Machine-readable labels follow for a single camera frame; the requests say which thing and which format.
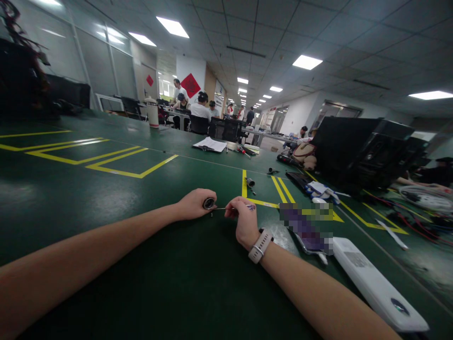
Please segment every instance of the hand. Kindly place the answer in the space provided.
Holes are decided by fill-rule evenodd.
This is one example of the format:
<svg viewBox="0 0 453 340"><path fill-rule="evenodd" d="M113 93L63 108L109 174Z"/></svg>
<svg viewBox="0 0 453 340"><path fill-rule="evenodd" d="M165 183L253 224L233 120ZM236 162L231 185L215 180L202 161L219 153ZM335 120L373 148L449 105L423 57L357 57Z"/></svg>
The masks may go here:
<svg viewBox="0 0 453 340"><path fill-rule="evenodd" d="M252 205L252 210L247 207L247 204ZM250 251L260 238L258 219L256 217L256 205L244 197L236 197L226 206L225 217L233 220L238 217L236 239L247 251Z"/></svg>
<svg viewBox="0 0 453 340"><path fill-rule="evenodd" d="M179 220L193 220L207 213L211 212L212 209L217 208L215 205L211 210L203 208L203 202L206 198L212 197L214 201L217 201L217 194L208 189L195 189L184 196L181 201L176 203L176 211L178 213Z"/></svg>

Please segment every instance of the paper document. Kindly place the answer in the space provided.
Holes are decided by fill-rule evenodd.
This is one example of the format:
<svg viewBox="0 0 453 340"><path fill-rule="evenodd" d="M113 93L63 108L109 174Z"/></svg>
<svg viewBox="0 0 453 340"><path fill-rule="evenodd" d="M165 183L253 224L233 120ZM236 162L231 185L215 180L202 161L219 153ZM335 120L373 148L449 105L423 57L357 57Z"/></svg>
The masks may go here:
<svg viewBox="0 0 453 340"><path fill-rule="evenodd" d="M227 147L226 145L227 145L226 142L217 142L211 139L211 137L206 137L201 142L198 142L193 146L198 148L206 147L207 151L214 151L220 153L223 151L223 149Z"/></svg>

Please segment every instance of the sheet of paper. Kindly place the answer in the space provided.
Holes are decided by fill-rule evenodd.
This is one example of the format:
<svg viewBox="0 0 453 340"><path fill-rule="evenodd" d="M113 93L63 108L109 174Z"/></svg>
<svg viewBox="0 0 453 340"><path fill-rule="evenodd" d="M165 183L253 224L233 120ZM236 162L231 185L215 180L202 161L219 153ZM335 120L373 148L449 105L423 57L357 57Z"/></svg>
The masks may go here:
<svg viewBox="0 0 453 340"><path fill-rule="evenodd" d="M194 144L194 146L207 146L207 147L210 147L211 149L214 149L214 150L211 150L211 151L215 151L215 152L218 152L218 153L222 152L223 149L225 149L227 147L226 145L227 145L226 143L215 141L215 140L211 139L211 137L206 137L201 142L198 142L197 144Z"/></svg>

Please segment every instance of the pixelated area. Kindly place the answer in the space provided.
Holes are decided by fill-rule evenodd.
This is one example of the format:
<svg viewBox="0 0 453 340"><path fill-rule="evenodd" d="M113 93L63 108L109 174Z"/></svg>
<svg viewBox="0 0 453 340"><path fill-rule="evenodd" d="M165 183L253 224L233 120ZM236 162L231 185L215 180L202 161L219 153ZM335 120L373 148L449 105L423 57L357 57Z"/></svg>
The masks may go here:
<svg viewBox="0 0 453 340"><path fill-rule="evenodd" d="M316 204L316 209L298 209L297 203L280 204L280 220L284 226L299 235L308 250L321 250L333 255L333 233L323 232L316 221L333 221L333 206Z"/></svg>

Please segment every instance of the person's hair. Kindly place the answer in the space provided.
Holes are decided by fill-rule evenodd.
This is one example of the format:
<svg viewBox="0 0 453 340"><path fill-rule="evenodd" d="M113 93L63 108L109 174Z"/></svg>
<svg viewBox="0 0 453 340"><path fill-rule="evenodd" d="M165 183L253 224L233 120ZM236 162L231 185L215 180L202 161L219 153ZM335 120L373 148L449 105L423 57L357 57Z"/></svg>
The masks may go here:
<svg viewBox="0 0 453 340"><path fill-rule="evenodd" d="M207 102L208 94L204 91L198 92L198 102Z"/></svg>

